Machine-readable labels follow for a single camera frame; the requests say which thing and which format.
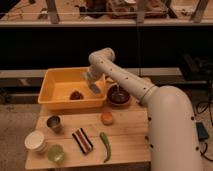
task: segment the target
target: green cup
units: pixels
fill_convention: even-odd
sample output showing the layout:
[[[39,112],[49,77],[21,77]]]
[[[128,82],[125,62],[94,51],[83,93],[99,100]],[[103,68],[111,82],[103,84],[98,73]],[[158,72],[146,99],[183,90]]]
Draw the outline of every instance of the green cup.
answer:
[[[62,163],[65,159],[63,147],[59,144],[52,145],[48,150],[48,159],[56,164]]]

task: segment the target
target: small bowl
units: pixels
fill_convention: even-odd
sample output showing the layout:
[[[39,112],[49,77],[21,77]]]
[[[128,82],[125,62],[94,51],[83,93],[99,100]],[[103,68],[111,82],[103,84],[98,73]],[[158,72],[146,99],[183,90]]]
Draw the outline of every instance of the small bowl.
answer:
[[[117,84],[112,85],[107,92],[107,99],[112,105],[128,105],[130,98],[130,94]]]

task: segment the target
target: yellow plastic tub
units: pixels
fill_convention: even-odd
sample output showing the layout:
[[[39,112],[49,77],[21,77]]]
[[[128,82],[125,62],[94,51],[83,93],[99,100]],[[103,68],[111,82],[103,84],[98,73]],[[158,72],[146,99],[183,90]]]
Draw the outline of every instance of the yellow plastic tub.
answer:
[[[80,109],[101,107],[106,99],[106,82],[104,75],[96,81],[101,93],[93,93],[84,80],[82,73],[87,67],[48,69],[38,97],[38,103],[50,110]],[[70,100],[70,95],[79,91],[83,99]]]

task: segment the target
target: wooden table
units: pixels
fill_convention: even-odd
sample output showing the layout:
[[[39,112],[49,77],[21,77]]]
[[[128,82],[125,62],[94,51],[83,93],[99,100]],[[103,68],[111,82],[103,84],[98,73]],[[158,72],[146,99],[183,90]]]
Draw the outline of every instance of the wooden table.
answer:
[[[100,114],[103,109],[111,111],[114,117],[113,125],[102,124]],[[52,114],[61,117],[63,132],[59,135],[46,126],[46,121]],[[93,151],[86,156],[71,136],[79,128],[84,129],[94,145]],[[150,162],[148,141],[145,138],[148,131],[147,113],[134,98],[127,107],[111,107],[107,102],[97,109],[53,112],[42,107],[36,130],[45,134],[48,147],[52,144],[62,145],[66,159],[61,165],[56,165],[48,160],[47,153],[38,155],[29,151],[25,165],[27,170]],[[99,138],[101,131],[108,135],[112,150],[111,159],[106,163],[103,163],[106,157],[105,146]]]

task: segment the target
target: metal cup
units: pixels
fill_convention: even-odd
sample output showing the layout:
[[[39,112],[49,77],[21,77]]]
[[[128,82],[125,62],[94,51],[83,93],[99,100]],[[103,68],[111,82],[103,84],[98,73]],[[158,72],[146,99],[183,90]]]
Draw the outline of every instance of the metal cup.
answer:
[[[51,116],[47,120],[47,126],[52,129],[56,134],[62,130],[61,119],[59,116]]]

